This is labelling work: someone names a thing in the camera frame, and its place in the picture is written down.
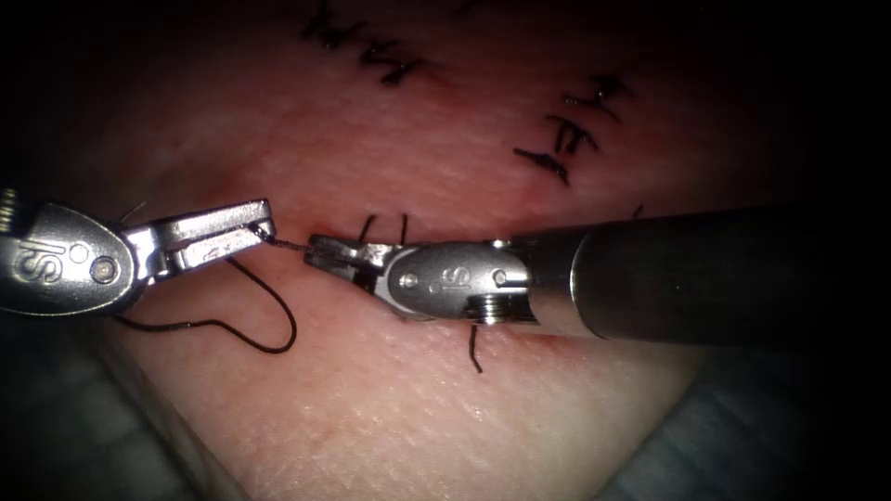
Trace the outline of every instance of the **skin surface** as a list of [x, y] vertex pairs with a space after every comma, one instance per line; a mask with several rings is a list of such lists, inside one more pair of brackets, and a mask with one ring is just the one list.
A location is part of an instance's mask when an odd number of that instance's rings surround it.
[[[301, 243], [354, 238], [370, 213], [372, 241], [396, 241], [402, 212], [409, 241], [475, 240], [626, 219], [641, 203], [646, 217], [798, 195], [792, 87], [720, 16], [491, 2], [454, 17], [458, 5], [336, 2], [335, 26], [368, 25], [335, 51], [299, 36], [314, 2], [147, 14], [75, 37], [24, 73], [55, 84], [28, 94], [22, 144], [52, 145], [29, 158], [62, 166], [24, 183], [52, 173], [42, 193], [109, 218], [145, 201], [132, 224], [265, 197], [279, 237]], [[385, 87], [388, 67], [358, 64], [371, 39], [430, 62]], [[621, 123], [562, 102], [593, 97], [591, 73], [633, 90], [607, 101]], [[569, 187], [511, 153], [552, 154], [548, 114], [600, 145], [556, 156]], [[213, 328], [109, 329], [256, 499], [584, 499], [703, 359], [483, 328], [479, 375], [466, 324], [402, 321], [288, 250], [239, 258], [291, 305], [290, 352]], [[287, 334], [224, 264], [152, 288], [128, 316], [219, 317], [269, 344]]]

